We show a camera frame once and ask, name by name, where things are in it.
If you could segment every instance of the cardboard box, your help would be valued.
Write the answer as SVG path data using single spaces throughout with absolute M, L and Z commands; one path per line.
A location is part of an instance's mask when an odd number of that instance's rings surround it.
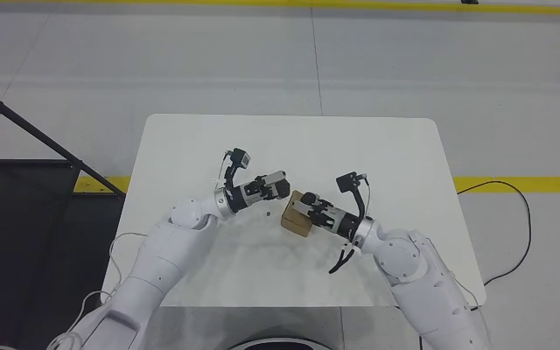
M 296 235 L 307 237 L 309 231 L 312 229 L 312 221 L 307 216 L 295 210 L 292 206 L 295 200 L 301 200 L 303 193 L 294 190 L 291 194 L 290 201 L 284 209 L 282 214 L 282 221 L 280 225 L 293 232 Z

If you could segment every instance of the floor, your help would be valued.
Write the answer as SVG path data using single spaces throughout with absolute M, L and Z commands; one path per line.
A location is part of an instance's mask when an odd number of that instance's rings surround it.
M 0 100 L 106 176 L 131 174 L 154 113 L 427 116 L 455 176 L 560 176 L 559 20 L 1 5 Z M 0 158 L 52 157 L 0 119 Z M 514 265 L 527 242 L 521 200 L 489 193 L 460 201 L 483 278 Z M 484 314 L 496 350 L 560 347 L 560 194 L 528 201 L 531 253 L 487 287 Z M 394 308 L 161 309 L 149 343 L 223 349 L 279 333 L 337 349 L 418 348 Z

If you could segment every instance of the black mat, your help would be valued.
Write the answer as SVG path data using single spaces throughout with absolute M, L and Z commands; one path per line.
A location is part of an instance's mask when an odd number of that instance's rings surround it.
M 123 199 L 72 194 L 78 173 L 67 161 L 0 161 L 2 345 L 44 349 L 102 287 Z

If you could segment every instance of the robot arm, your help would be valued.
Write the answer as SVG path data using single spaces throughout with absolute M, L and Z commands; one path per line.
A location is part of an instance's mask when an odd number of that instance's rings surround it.
M 261 200 L 282 199 L 290 194 L 283 171 L 259 176 L 233 186 L 238 167 L 247 168 L 249 156 L 239 149 L 229 151 L 232 166 L 226 185 L 202 201 L 180 200 L 144 239 L 136 261 L 115 294 L 86 315 L 71 331 L 79 341 L 66 339 L 65 349 L 138 349 L 151 315 L 165 295 L 182 278 L 190 278 L 203 262 L 217 234 L 218 221 L 235 216 Z
M 351 172 L 337 178 L 342 192 L 360 196 L 357 187 L 366 175 Z M 417 231 L 382 231 L 358 201 L 355 216 L 317 194 L 308 192 L 294 209 L 316 226 L 349 240 L 362 254 L 371 254 L 385 276 L 404 317 L 434 350 L 483 350 L 487 343 L 474 326 L 473 313 L 431 241 Z M 337 270 L 351 256 L 339 259 Z

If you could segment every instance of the yellow floor line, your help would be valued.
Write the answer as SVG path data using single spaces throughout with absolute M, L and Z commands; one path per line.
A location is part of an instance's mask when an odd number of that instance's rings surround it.
M 130 176 L 108 177 L 112 184 L 124 192 L 129 189 Z M 457 192 L 467 187 L 480 184 L 490 180 L 506 181 L 525 193 L 560 193 L 560 177 L 455 177 L 455 188 Z M 104 185 L 90 177 L 80 177 L 74 188 L 76 193 L 109 193 L 110 190 Z M 473 193 L 511 193 L 514 190 L 504 185 L 486 185 L 475 190 Z
M 450 11 L 560 15 L 560 6 L 554 5 L 492 3 L 466 5 L 460 3 L 459 0 L 450 0 L 449 3 L 408 3 L 376 0 L 0 0 L 0 3 L 201 4 L 230 6 L 323 7 L 356 10 Z

